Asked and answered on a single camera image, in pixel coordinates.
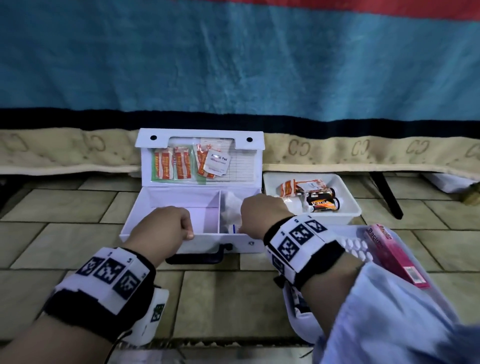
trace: black handle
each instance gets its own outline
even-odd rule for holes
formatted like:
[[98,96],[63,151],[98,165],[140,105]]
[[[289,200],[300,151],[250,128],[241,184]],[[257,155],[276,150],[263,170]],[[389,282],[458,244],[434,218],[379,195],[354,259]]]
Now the black handle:
[[233,245],[220,244],[218,251],[211,254],[175,254],[165,261],[168,264],[218,264],[223,260],[223,251],[232,250]]

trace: forearm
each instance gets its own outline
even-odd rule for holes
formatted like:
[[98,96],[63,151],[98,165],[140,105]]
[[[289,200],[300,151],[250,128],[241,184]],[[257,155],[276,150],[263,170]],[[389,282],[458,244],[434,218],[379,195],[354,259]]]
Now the forearm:
[[303,298],[327,337],[362,266],[361,260],[344,253],[333,267],[312,276],[301,289]]
[[0,351],[0,363],[103,363],[111,347],[84,328],[44,315]]

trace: hand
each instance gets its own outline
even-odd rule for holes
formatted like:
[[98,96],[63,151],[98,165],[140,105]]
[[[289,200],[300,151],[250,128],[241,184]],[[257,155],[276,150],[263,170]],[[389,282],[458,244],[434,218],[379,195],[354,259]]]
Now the hand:
[[262,240],[276,222],[294,216],[280,197],[265,194],[244,199],[240,212],[242,226],[239,232],[248,234],[252,239]]
[[162,207],[153,210],[133,228],[122,246],[134,250],[157,267],[174,255],[183,240],[193,239],[190,213],[182,207]]

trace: barcode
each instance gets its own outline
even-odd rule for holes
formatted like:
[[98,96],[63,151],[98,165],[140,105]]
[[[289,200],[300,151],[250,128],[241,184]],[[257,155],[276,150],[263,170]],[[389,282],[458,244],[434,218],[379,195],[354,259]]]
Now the barcode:
[[413,283],[426,283],[426,281],[423,279],[423,277],[420,275],[420,273],[415,267],[403,267],[403,269],[410,276]]

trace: white first aid box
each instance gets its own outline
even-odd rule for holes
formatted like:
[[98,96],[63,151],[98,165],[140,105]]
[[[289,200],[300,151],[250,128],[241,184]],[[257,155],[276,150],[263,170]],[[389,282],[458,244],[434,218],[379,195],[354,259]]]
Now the white first aid box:
[[[214,179],[199,177],[195,158],[191,179],[153,178],[157,148],[213,144],[230,159],[227,173]],[[126,241],[132,229],[157,207],[184,207],[190,212],[195,238],[184,242],[171,264],[215,264],[223,253],[259,253],[261,240],[246,234],[228,233],[222,219],[227,192],[243,200],[262,188],[263,132],[189,129],[140,129],[135,146],[141,149],[142,189],[120,233]]]

